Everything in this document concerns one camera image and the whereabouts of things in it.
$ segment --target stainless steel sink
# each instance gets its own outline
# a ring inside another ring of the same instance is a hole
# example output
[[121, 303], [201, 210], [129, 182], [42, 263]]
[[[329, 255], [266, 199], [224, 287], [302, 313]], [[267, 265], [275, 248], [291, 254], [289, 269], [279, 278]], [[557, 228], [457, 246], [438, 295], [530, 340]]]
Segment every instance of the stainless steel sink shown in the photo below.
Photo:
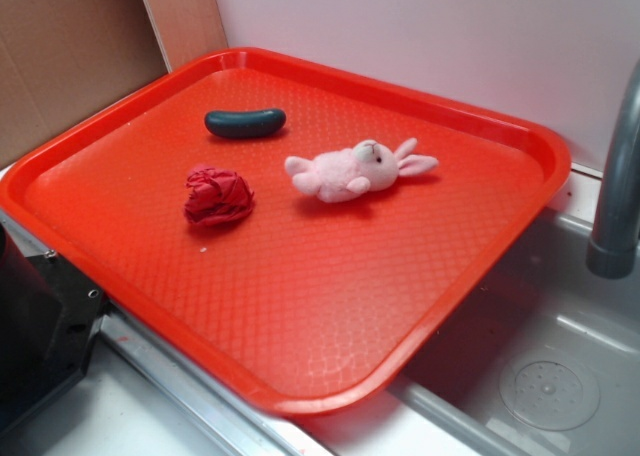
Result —
[[638, 454], [640, 270], [592, 275], [589, 232], [545, 210], [392, 391], [488, 454]]

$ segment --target pink stuffed bunny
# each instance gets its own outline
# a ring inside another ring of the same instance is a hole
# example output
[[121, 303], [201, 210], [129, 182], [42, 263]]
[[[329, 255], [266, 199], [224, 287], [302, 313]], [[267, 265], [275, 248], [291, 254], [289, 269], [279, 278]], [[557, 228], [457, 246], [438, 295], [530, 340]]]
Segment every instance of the pink stuffed bunny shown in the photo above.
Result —
[[417, 176], [435, 168], [436, 158], [411, 154], [417, 144], [416, 138], [408, 139], [394, 153], [368, 139], [354, 148], [322, 153], [313, 161], [289, 156], [284, 167], [300, 192], [339, 203], [386, 189], [398, 176]]

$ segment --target red crumpled cloth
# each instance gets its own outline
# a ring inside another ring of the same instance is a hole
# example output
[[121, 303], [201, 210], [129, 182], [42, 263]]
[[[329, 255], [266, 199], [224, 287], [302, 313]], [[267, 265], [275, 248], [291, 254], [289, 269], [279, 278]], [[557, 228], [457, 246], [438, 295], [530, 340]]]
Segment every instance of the red crumpled cloth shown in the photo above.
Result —
[[189, 171], [184, 215], [191, 224], [213, 226], [244, 218], [255, 207], [254, 192], [235, 171], [199, 164]]

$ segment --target sink drain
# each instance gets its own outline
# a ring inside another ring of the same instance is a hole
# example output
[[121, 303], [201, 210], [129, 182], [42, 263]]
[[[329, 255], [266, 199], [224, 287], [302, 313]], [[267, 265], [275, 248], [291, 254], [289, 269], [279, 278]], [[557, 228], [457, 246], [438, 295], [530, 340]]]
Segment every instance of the sink drain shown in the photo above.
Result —
[[550, 431], [586, 423], [600, 402], [593, 374], [552, 350], [530, 351], [509, 361], [500, 376], [500, 396], [520, 421]]

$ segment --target gray faucet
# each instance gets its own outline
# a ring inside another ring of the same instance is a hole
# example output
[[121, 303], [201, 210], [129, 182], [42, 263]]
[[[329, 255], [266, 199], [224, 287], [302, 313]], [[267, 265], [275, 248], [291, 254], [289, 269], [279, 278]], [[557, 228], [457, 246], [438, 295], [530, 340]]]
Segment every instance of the gray faucet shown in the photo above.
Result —
[[640, 233], [640, 61], [620, 106], [609, 148], [587, 266], [608, 279], [631, 273]]

